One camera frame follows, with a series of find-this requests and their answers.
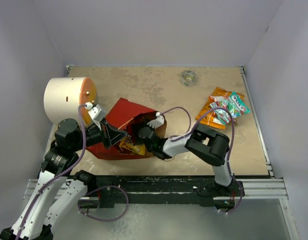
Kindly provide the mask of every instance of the gray wall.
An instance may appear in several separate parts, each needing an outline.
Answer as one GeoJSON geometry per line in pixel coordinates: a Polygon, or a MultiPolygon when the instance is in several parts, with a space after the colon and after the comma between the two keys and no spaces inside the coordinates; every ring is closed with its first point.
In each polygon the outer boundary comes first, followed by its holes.
{"type": "Polygon", "coordinates": [[[308,239],[308,0],[286,0],[247,65],[247,81],[277,177],[308,239]]]}
{"type": "Polygon", "coordinates": [[[30,0],[0,1],[0,231],[19,217],[51,123],[43,108],[50,78],[65,65],[30,0]]]}
{"type": "Polygon", "coordinates": [[[34,0],[66,64],[247,64],[282,0],[34,0]]]}

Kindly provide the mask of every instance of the yellow snack package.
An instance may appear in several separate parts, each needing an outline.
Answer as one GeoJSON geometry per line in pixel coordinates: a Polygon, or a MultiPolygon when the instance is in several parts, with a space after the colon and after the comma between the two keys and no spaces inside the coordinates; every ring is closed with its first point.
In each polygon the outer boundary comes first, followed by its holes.
{"type": "Polygon", "coordinates": [[[123,149],[127,149],[131,151],[132,153],[136,153],[141,156],[144,156],[145,151],[146,151],[145,144],[141,144],[141,145],[133,144],[133,141],[131,140],[131,136],[126,136],[125,138],[123,138],[123,140],[119,144],[119,147],[123,149]]]}
{"type": "MultiPolygon", "coordinates": [[[[232,91],[226,91],[225,89],[221,88],[221,87],[216,87],[214,92],[211,94],[211,96],[224,96],[224,97],[229,97],[230,94],[232,94],[232,91]]],[[[237,93],[240,97],[240,99],[244,99],[245,95],[243,95],[242,93],[237,93]]],[[[206,102],[206,104],[204,105],[203,109],[201,109],[201,111],[199,112],[199,114],[196,117],[196,120],[198,120],[205,112],[207,112],[208,110],[210,110],[212,107],[210,106],[210,104],[213,102],[213,98],[208,98],[208,101],[206,102]]],[[[202,120],[201,122],[202,124],[206,124],[209,125],[211,127],[216,127],[218,129],[226,129],[226,126],[217,118],[217,115],[214,114],[213,112],[207,114],[202,120]]]]}

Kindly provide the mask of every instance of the floor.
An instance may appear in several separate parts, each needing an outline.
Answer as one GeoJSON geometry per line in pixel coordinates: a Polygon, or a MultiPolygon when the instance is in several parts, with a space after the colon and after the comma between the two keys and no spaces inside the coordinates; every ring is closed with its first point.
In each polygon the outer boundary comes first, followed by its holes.
{"type": "MultiPolygon", "coordinates": [[[[120,98],[163,112],[175,106],[186,108],[192,121],[206,103],[216,86],[247,96],[238,67],[72,67],[69,77],[90,77],[94,81],[98,102],[110,110],[120,98]],[[192,70],[197,84],[184,87],[180,75],[192,70]]],[[[250,107],[248,98],[245,103],[250,107]]],[[[166,114],[166,136],[180,135],[187,130],[189,121],[181,110],[166,114]]],[[[222,130],[231,135],[231,127],[222,130]]],[[[265,156],[251,113],[238,118],[235,141],[230,159],[236,175],[268,175],[265,156]]],[[[90,152],[72,173],[83,169],[95,175],[213,175],[211,166],[188,153],[177,155],[173,161],[164,162],[155,157],[133,160],[102,160],[90,152]]]]}

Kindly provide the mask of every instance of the candy bag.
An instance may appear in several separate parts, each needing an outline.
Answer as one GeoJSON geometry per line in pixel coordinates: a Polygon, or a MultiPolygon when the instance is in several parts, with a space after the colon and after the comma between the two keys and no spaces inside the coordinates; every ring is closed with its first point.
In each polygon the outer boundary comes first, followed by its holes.
{"type": "Polygon", "coordinates": [[[209,99],[212,101],[212,102],[219,102],[221,100],[229,100],[229,98],[227,96],[209,96],[209,99]]]}
{"type": "Polygon", "coordinates": [[[135,145],[131,140],[131,136],[126,136],[119,144],[119,147],[130,150],[132,153],[144,156],[146,147],[144,144],[135,145]]]}
{"type": "MultiPolygon", "coordinates": [[[[221,87],[216,87],[215,90],[213,91],[213,93],[211,94],[211,96],[223,96],[223,97],[228,97],[230,94],[232,94],[231,91],[226,91],[225,89],[221,88],[221,87]]],[[[238,93],[238,95],[240,96],[241,99],[244,99],[244,95],[241,93],[238,93]]],[[[208,101],[206,102],[206,104],[204,105],[204,107],[201,109],[201,111],[199,112],[199,114],[196,116],[196,120],[198,120],[205,112],[207,112],[208,110],[210,110],[212,107],[210,106],[210,104],[213,102],[213,100],[211,98],[208,98],[208,101]]],[[[225,129],[226,126],[224,123],[222,123],[218,118],[217,118],[217,114],[215,114],[214,112],[211,112],[209,114],[207,114],[201,121],[200,123],[202,124],[206,124],[209,125],[211,127],[216,127],[218,129],[225,129]]]]}
{"type": "MultiPolygon", "coordinates": [[[[237,93],[232,92],[232,94],[228,97],[228,99],[219,99],[217,102],[212,102],[210,107],[221,107],[227,109],[232,117],[235,119],[242,114],[248,114],[250,112],[249,108],[244,104],[244,102],[240,99],[237,93]]],[[[221,109],[215,110],[218,119],[223,123],[227,124],[230,122],[229,114],[221,109]]]]}

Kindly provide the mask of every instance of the cable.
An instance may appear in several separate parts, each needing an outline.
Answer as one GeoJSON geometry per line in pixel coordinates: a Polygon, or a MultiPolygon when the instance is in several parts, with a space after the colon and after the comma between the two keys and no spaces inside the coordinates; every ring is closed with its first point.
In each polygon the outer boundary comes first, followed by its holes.
{"type": "Polygon", "coordinates": [[[119,215],[119,216],[116,217],[116,218],[112,218],[112,219],[97,218],[97,217],[88,215],[86,212],[83,212],[83,211],[81,210],[79,204],[77,203],[79,212],[80,212],[81,214],[85,215],[85,216],[88,217],[88,218],[91,218],[91,219],[94,219],[94,220],[97,220],[97,221],[100,221],[100,222],[113,222],[113,221],[116,221],[116,220],[119,220],[120,218],[122,218],[122,217],[125,215],[125,213],[127,212],[127,209],[128,209],[128,206],[129,206],[129,200],[128,200],[127,193],[126,193],[123,189],[121,189],[120,187],[114,186],[114,185],[102,186],[102,187],[100,187],[100,188],[98,188],[98,189],[95,189],[95,190],[93,190],[93,191],[88,192],[88,193],[85,195],[85,197],[88,196],[88,195],[93,194],[93,193],[96,192],[96,191],[99,191],[99,190],[102,190],[102,189],[106,189],[106,188],[116,188],[116,189],[120,190],[120,191],[124,194],[124,196],[125,196],[125,198],[126,198],[126,208],[125,208],[124,212],[123,212],[121,215],[119,215]]]}
{"type": "Polygon", "coordinates": [[[234,121],[233,121],[233,116],[232,114],[230,113],[230,111],[228,111],[227,109],[225,108],[222,108],[222,107],[214,107],[212,109],[209,109],[207,112],[205,112],[198,120],[197,122],[195,122],[194,126],[192,127],[192,129],[190,130],[190,132],[186,133],[185,135],[177,138],[177,139],[171,139],[171,142],[176,142],[176,141],[179,141],[180,139],[183,139],[189,135],[191,135],[193,133],[193,131],[195,130],[195,128],[197,127],[197,125],[200,123],[200,121],[207,115],[209,114],[210,112],[213,112],[214,110],[224,110],[226,111],[228,114],[229,114],[229,117],[230,117],[230,120],[231,120],[231,123],[232,123],[232,139],[230,141],[230,146],[229,146],[229,150],[228,150],[228,154],[227,154],[227,165],[228,165],[228,170],[229,170],[229,173],[231,174],[233,180],[237,183],[237,185],[239,186],[239,190],[240,190],[240,198],[239,198],[239,201],[238,203],[235,205],[235,207],[233,209],[231,209],[230,211],[226,212],[225,214],[231,214],[233,211],[235,211],[239,205],[241,204],[241,201],[243,199],[243,188],[241,186],[241,184],[236,180],[235,178],[235,175],[232,174],[230,168],[229,168],[229,158],[230,158],[230,154],[232,152],[232,149],[233,149],[233,144],[234,144],[234,138],[235,138],[235,124],[234,124],[234,121]]]}
{"type": "Polygon", "coordinates": [[[78,116],[79,116],[79,120],[80,120],[80,125],[81,125],[81,131],[82,131],[82,135],[83,135],[83,148],[82,148],[82,152],[78,158],[78,160],[72,165],[70,166],[68,169],[66,169],[65,171],[63,171],[62,173],[60,173],[59,175],[53,177],[51,180],[49,180],[46,184],[44,184],[39,190],[38,193],[35,195],[35,197],[33,198],[32,202],[30,203],[30,205],[28,206],[27,211],[24,214],[24,217],[22,219],[22,222],[20,223],[19,226],[19,230],[17,232],[16,238],[15,240],[18,240],[20,237],[20,234],[22,232],[22,229],[24,228],[26,219],[30,213],[30,211],[32,210],[32,208],[34,207],[38,197],[42,194],[42,192],[44,191],[45,188],[47,188],[53,181],[55,181],[56,179],[58,179],[61,176],[64,176],[65,174],[69,173],[83,158],[85,150],[86,150],[86,133],[85,133],[85,127],[84,127],[84,121],[83,121],[83,117],[81,114],[80,109],[86,107],[85,104],[79,105],[78,106],[78,116]]]}
{"type": "Polygon", "coordinates": [[[168,112],[170,112],[170,111],[172,111],[172,110],[174,110],[174,109],[182,109],[182,110],[184,110],[185,113],[187,114],[188,119],[189,119],[189,127],[188,127],[188,129],[187,129],[186,132],[188,132],[188,131],[190,130],[190,127],[192,126],[192,119],[191,119],[191,117],[190,117],[189,112],[188,112],[185,108],[183,108],[182,106],[181,106],[181,107],[180,107],[180,106],[172,107],[171,109],[162,112],[162,115],[164,115],[164,114],[166,114],[166,113],[168,113],[168,112]]]}

